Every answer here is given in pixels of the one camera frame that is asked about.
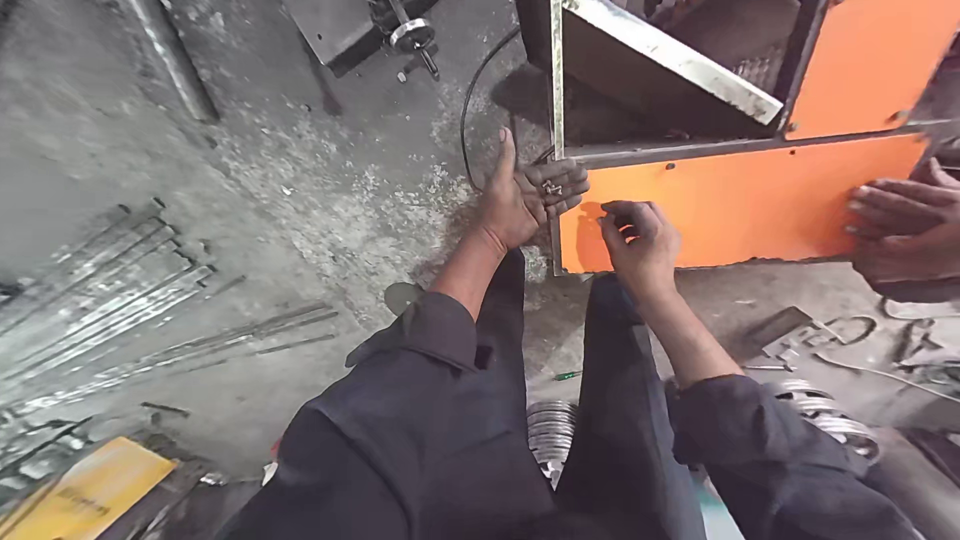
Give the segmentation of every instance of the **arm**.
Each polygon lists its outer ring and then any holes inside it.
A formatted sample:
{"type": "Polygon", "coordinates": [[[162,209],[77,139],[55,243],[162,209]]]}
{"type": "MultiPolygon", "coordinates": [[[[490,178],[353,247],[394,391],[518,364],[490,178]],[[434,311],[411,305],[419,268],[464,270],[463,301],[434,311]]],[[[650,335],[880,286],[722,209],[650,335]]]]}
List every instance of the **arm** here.
{"type": "Polygon", "coordinates": [[[680,236],[654,203],[603,206],[613,268],[683,389],[671,409],[681,463],[702,463],[748,540],[913,538],[844,448],[740,368],[674,285],[680,236]]]}
{"type": "Polygon", "coordinates": [[[680,387],[743,375],[677,292],[673,271],[680,234],[657,204],[615,201],[602,208],[608,214],[601,218],[600,227],[613,268],[670,356],[680,387]]]}
{"type": "Polygon", "coordinates": [[[515,172],[509,131],[500,141],[476,224],[428,292],[350,353],[353,370],[300,409],[283,435],[274,478],[222,537],[416,534],[422,482],[437,459],[453,388],[478,371],[474,322],[493,272],[548,213],[574,206],[588,187],[586,171],[572,161],[515,172]],[[530,181],[538,174],[562,184],[565,196],[541,196],[530,181]]]}

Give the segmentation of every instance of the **white wire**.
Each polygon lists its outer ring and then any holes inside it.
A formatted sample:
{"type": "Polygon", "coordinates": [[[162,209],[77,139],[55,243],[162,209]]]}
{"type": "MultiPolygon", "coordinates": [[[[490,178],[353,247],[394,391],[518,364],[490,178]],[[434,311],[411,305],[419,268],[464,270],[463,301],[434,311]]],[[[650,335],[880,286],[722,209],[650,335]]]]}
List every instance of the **white wire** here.
{"type": "Polygon", "coordinates": [[[854,366],[854,365],[850,365],[850,364],[845,364],[845,363],[842,363],[842,362],[838,362],[838,361],[836,361],[836,360],[833,360],[833,359],[828,358],[828,357],[827,357],[826,355],[824,355],[823,353],[814,353],[813,355],[816,356],[817,358],[819,358],[820,360],[828,363],[828,364],[833,364],[833,365],[835,365],[835,366],[837,366],[837,367],[842,367],[842,368],[846,368],[846,369],[852,369],[852,370],[854,370],[854,371],[866,371],[866,372],[868,372],[868,373],[873,373],[873,374],[875,374],[875,375],[882,375],[883,377],[887,377],[887,378],[889,378],[889,379],[896,380],[897,382],[902,382],[903,384],[909,384],[910,386],[913,386],[913,387],[915,387],[915,388],[920,388],[920,389],[923,390],[924,392],[929,392],[929,393],[933,394],[934,396],[936,396],[936,397],[938,397],[938,398],[943,398],[943,399],[945,399],[945,400],[950,400],[950,401],[952,401],[952,402],[954,402],[954,403],[956,403],[956,404],[960,404],[960,399],[954,398],[953,396],[948,396],[947,394],[942,394],[942,393],[940,393],[940,392],[938,392],[938,391],[936,391],[936,390],[927,388],[926,386],[922,386],[922,385],[920,385],[920,384],[916,384],[916,383],[913,382],[912,380],[907,380],[907,379],[904,379],[903,377],[897,377],[896,375],[893,375],[892,373],[887,373],[887,372],[885,372],[885,371],[880,371],[880,370],[872,369],[872,368],[869,368],[869,367],[860,367],[860,366],[854,366]]]}

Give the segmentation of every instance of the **steel ring stack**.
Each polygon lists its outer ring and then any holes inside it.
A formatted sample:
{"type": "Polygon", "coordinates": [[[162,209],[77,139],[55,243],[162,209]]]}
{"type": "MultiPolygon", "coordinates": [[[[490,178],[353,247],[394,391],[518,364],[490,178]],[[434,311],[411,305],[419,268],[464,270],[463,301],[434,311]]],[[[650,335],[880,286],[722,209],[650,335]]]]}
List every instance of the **steel ring stack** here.
{"type": "Polygon", "coordinates": [[[766,385],[777,399],[790,404],[804,419],[825,431],[871,464],[880,456],[880,446],[869,428],[853,420],[829,393],[803,379],[788,379],[766,385]]]}
{"type": "Polygon", "coordinates": [[[573,442],[576,415],[577,406],[571,402],[537,402],[527,407],[527,443],[554,489],[573,442]]]}

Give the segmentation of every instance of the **hand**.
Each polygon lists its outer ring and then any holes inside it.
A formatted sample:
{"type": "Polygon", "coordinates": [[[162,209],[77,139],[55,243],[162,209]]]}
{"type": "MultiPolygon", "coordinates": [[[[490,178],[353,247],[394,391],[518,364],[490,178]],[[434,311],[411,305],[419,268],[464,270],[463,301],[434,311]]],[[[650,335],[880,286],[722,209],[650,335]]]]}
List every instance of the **hand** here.
{"type": "Polygon", "coordinates": [[[600,208],[607,212],[599,221],[613,270],[634,302],[640,306],[676,293],[680,233],[657,203],[613,201],[600,208]]]}
{"type": "Polygon", "coordinates": [[[857,188],[850,209],[864,224],[851,233],[868,239],[920,234],[960,221],[960,181],[930,160],[913,180],[880,179],[857,188]]]}
{"type": "Polygon", "coordinates": [[[936,160],[916,180],[878,180],[853,196],[852,209],[866,220],[853,230],[862,238],[853,268],[868,282],[960,276],[960,182],[936,160]]]}
{"type": "Polygon", "coordinates": [[[503,251],[530,239],[548,218],[556,217],[580,204],[589,189],[587,170],[573,160],[525,167],[515,171],[514,138],[500,128],[500,160],[480,199],[479,228],[503,251]],[[559,186],[558,194],[547,194],[546,182],[559,186]]]}

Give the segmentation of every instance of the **yellow paper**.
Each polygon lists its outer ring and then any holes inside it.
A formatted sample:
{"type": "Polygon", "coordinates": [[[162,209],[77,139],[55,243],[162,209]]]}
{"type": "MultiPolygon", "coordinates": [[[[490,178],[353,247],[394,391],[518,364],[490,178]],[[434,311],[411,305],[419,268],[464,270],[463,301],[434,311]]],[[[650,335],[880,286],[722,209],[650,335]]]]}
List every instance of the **yellow paper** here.
{"type": "Polygon", "coordinates": [[[176,464],[124,437],[88,455],[4,519],[5,540],[94,540],[176,464]]]}

